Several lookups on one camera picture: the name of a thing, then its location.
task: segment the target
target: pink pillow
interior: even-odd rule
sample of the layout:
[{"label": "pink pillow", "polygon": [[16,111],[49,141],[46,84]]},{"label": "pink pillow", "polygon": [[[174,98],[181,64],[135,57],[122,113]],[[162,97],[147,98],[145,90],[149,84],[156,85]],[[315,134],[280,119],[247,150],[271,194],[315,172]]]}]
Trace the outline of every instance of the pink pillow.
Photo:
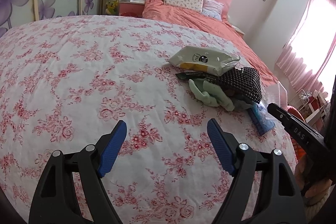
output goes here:
[{"label": "pink pillow", "polygon": [[224,7],[225,7],[224,4],[219,3],[215,0],[204,0],[203,1],[203,10],[207,10],[207,11],[219,14],[219,17],[221,17]]},{"label": "pink pillow", "polygon": [[224,9],[223,9],[223,12],[222,12],[222,18],[226,19],[227,13],[229,12],[229,8],[230,8],[232,0],[216,0],[216,1],[224,4]]}]

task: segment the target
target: blue gripper pad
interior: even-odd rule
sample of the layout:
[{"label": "blue gripper pad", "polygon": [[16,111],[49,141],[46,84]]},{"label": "blue gripper pad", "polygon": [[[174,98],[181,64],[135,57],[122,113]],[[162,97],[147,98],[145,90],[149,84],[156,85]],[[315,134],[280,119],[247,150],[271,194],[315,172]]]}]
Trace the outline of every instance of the blue gripper pad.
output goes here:
[{"label": "blue gripper pad", "polygon": [[208,136],[223,169],[232,176],[236,172],[236,168],[233,165],[233,155],[220,132],[221,129],[217,125],[216,120],[209,120],[207,125]]},{"label": "blue gripper pad", "polygon": [[98,168],[98,174],[100,177],[104,177],[106,173],[110,172],[114,162],[116,161],[120,148],[126,138],[126,123],[124,121],[120,121],[119,126],[114,128],[114,130],[114,135],[100,156],[100,166]]}]

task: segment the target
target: white shelf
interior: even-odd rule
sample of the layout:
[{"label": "white shelf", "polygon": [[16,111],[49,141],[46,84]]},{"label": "white shelf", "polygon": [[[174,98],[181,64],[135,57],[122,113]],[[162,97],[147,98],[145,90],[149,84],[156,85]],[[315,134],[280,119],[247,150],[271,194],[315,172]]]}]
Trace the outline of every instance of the white shelf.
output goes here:
[{"label": "white shelf", "polygon": [[140,4],[145,5],[145,0],[120,0],[120,3],[133,3],[133,4]]}]

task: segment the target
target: pink curtain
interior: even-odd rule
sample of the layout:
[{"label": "pink curtain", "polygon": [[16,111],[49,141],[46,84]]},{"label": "pink curtain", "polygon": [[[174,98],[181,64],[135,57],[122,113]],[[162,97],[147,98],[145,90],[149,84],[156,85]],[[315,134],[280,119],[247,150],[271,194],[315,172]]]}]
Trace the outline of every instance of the pink curtain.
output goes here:
[{"label": "pink curtain", "polygon": [[[336,0],[308,0],[304,15],[293,36],[283,47],[276,65],[296,91],[323,92],[326,89],[330,92],[319,76],[330,61],[335,45]],[[334,79],[335,74],[336,69],[332,68],[330,77]]]}]

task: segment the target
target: metal screw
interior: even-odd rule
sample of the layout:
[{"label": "metal screw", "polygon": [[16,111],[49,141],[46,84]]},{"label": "metal screw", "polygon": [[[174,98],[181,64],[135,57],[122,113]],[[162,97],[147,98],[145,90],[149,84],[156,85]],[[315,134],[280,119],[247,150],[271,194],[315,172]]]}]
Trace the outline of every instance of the metal screw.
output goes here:
[{"label": "metal screw", "polygon": [[89,144],[87,147],[85,147],[85,150],[88,152],[93,151],[95,150],[95,146],[93,144]]},{"label": "metal screw", "polygon": [[282,152],[279,149],[274,149],[274,154],[277,155],[277,156],[281,156]]},{"label": "metal screw", "polygon": [[61,151],[59,151],[59,150],[55,150],[55,151],[52,153],[52,155],[53,155],[54,157],[58,157],[59,155],[61,155]]},{"label": "metal screw", "polygon": [[241,143],[241,144],[239,145],[239,148],[240,148],[241,150],[247,150],[247,149],[249,148],[249,146],[248,146],[246,143]]}]

